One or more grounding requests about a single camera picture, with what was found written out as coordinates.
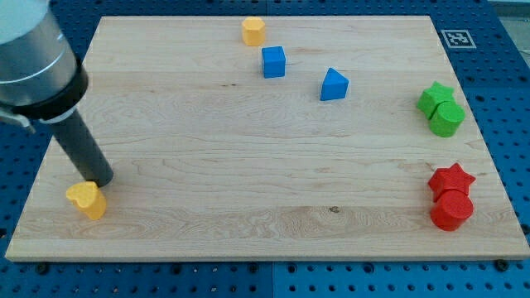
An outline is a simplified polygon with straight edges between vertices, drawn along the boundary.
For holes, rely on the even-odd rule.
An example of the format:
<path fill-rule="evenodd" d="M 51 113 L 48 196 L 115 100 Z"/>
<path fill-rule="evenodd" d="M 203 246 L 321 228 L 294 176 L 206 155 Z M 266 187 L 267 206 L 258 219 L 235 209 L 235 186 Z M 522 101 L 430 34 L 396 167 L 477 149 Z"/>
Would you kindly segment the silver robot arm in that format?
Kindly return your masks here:
<path fill-rule="evenodd" d="M 89 78 L 48 1 L 1 0 L 1 120 L 29 132 L 31 120 L 69 117 Z"/>

